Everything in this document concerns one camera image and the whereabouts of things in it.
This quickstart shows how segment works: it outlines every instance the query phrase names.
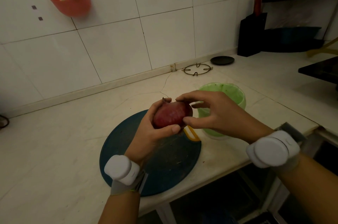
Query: person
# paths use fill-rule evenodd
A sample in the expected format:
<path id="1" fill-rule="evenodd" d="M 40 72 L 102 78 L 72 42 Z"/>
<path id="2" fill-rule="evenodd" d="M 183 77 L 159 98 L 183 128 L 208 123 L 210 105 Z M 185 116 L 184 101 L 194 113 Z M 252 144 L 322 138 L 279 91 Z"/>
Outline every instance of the person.
<path id="1" fill-rule="evenodd" d="M 184 117 L 192 128 L 209 128 L 224 135 L 236 137 L 251 144 L 274 132 L 222 92 L 192 91 L 176 98 L 176 101 L 194 103 L 193 108 L 210 108 L 205 118 Z M 162 101 L 155 102 L 143 117 L 135 137 L 125 152 L 131 161 L 143 166 L 156 149 L 157 141 L 180 131 L 179 125 L 154 129 L 152 120 Z M 338 223 L 338 177 L 300 153 L 298 165 L 289 171 L 276 171 L 277 176 L 302 205 L 314 224 Z M 134 224 L 140 203 L 138 192 L 128 191 L 109 196 L 99 224 Z"/>

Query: fingernail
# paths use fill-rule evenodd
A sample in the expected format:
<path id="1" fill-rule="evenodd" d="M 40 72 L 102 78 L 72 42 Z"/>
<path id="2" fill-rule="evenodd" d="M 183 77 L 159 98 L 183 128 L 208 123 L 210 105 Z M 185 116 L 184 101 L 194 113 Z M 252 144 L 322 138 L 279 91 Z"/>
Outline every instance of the fingernail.
<path id="1" fill-rule="evenodd" d="M 181 130 L 181 127 L 178 125 L 178 124 L 176 124 L 173 128 L 171 128 L 172 129 L 172 132 L 173 133 L 178 133 L 180 130 Z"/>

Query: red onion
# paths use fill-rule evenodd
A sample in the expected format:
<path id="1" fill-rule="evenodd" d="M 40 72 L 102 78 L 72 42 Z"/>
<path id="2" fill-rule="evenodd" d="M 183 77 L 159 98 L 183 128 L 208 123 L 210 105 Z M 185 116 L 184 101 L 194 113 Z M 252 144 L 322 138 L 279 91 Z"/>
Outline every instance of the red onion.
<path id="1" fill-rule="evenodd" d="M 166 102 L 162 98 L 163 105 L 157 110 L 154 116 L 154 127 L 163 128 L 168 125 L 178 124 L 181 128 L 186 124 L 183 122 L 183 118 L 186 116 L 192 117 L 192 107 L 185 102 Z"/>

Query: white table leg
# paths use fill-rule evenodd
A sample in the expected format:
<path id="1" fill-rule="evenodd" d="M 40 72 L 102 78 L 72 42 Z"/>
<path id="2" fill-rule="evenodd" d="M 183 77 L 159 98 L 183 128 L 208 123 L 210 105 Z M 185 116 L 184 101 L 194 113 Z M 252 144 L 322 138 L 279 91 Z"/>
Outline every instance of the white table leg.
<path id="1" fill-rule="evenodd" d="M 163 224 L 176 224 L 176 220 L 169 203 L 159 205 L 156 208 L 156 211 Z"/>

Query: green basket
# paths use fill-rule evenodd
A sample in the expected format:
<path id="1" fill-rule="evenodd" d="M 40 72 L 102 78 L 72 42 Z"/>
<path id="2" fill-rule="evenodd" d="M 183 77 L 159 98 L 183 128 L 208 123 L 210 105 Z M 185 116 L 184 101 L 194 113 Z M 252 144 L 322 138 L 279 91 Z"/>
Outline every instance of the green basket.
<path id="1" fill-rule="evenodd" d="M 242 109 L 246 107 L 245 94 L 237 85 L 234 84 L 222 84 L 222 83 L 209 83 L 203 85 L 199 90 L 211 91 L 211 92 L 224 92 L 230 99 L 232 99 Z M 207 117 L 210 115 L 209 108 L 198 108 L 198 117 Z M 224 137 L 223 134 L 215 132 L 211 129 L 203 129 L 208 135 L 212 137 Z"/>

